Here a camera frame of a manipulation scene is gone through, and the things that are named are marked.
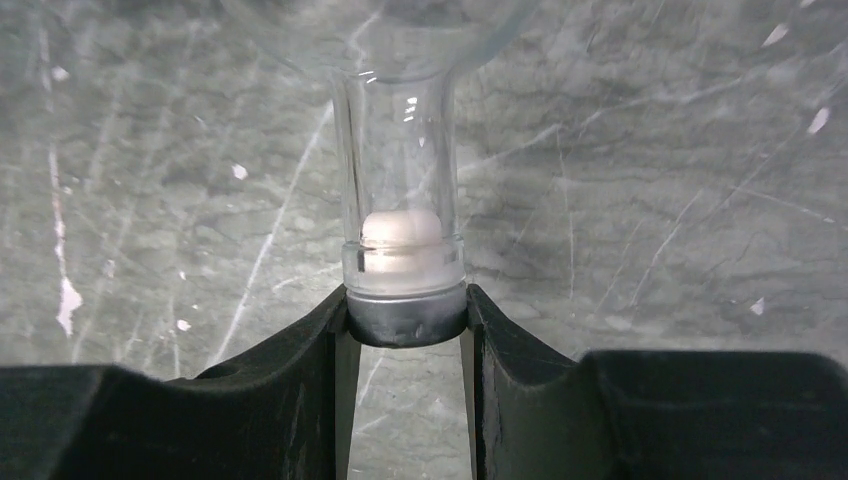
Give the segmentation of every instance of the gray marble surface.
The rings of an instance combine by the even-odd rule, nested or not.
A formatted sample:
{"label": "gray marble surface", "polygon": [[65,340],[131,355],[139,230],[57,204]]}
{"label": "gray marble surface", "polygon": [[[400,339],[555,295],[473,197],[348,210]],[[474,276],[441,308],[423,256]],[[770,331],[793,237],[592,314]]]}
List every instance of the gray marble surface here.
{"label": "gray marble surface", "polygon": [[[191,376],[340,282],[323,88],[207,0],[35,4],[0,0],[0,363]],[[571,356],[848,362],[846,24],[546,0],[458,86],[471,280]],[[458,351],[364,351],[351,478],[469,478]]]}

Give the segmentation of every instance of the white plug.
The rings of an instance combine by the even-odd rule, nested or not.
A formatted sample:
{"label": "white plug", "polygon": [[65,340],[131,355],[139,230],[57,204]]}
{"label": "white plug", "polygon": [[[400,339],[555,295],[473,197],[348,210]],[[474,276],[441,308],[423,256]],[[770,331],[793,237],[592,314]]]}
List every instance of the white plug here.
{"label": "white plug", "polygon": [[429,210],[374,212],[362,224],[365,273],[412,273],[444,264],[442,222]]}

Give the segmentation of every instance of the metal base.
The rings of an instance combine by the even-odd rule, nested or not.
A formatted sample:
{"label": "metal base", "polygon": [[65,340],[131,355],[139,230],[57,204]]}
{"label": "metal base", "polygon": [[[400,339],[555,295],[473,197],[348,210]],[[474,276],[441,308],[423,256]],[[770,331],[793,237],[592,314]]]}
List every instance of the metal base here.
{"label": "metal base", "polygon": [[413,348],[456,338],[465,330],[465,282],[448,290],[412,298],[385,298],[347,291],[348,328],[372,347]]}

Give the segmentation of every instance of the glass flask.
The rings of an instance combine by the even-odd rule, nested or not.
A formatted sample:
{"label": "glass flask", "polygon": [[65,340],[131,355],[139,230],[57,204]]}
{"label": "glass flask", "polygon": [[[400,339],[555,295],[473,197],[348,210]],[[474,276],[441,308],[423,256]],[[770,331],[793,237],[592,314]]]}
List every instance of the glass flask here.
{"label": "glass flask", "polygon": [[332,86],[344,283],[360,341],[421,346],[464,328],[454,80],[534,0],[224,0],[268,54]]}

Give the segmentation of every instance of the black holder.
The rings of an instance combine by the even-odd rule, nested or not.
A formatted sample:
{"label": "black holder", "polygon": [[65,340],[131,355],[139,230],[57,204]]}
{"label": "black holder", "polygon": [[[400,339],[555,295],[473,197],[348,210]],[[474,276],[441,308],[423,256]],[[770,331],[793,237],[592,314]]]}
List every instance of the black holder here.
{"label": "black holder", "polygon": [[[0,369],[0,479],[345,479],[360,344],[344,299],[339,287],[191,380]],[[848,375],[827,358],[600,351],[575,363],[478,286],[468,305],[476,480],[848,479]]]}

